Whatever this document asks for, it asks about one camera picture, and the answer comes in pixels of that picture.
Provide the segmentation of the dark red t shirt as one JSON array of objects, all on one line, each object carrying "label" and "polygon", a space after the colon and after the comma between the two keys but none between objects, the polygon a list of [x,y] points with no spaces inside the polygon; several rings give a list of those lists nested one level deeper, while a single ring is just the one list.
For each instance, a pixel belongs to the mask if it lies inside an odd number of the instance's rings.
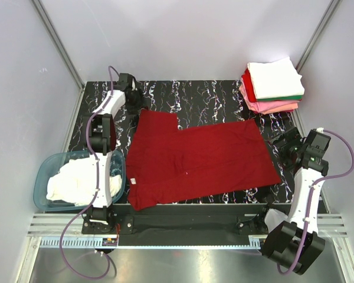
[{"label": "dark red t shirt", "polygon": [[253,120],[178,129],[176,114],[142,110],[126,157],[136,210],[280,183]]}]

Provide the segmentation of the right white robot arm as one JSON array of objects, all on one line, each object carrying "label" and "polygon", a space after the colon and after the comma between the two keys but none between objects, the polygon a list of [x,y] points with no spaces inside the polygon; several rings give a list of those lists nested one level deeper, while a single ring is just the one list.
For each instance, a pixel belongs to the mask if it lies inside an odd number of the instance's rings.
[{"label": "right white robot arm", "polygon": [[257,229],[268,234],[261,254],[282,274],[302,275],[325,248],[325,240],[318,236],[317,212],[329,170],[323,157],[330,137],[311,130],[303,138],[294,127],[269,142],[277,148],[282,165],[293,170],[294,196],[288,214],[269,208],[256,219]]}]

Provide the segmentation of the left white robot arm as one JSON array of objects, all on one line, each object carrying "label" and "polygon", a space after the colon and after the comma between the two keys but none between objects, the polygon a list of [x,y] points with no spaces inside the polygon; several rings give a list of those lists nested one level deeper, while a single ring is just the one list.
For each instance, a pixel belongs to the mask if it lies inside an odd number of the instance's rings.
[{"label": "left white robot arm", "polygon": [[102,233],[110,233],[116,225],[111,216],[110,162],[116,148],[114,117],[122,106],[129,115],[137,115],[146,107],[135,77],[128,73],[120,73],[118,81],[111,82],[105,99],[86,121],[85,140],[93,159],[96,184],[84,220],[88,225],[95,224]]}]

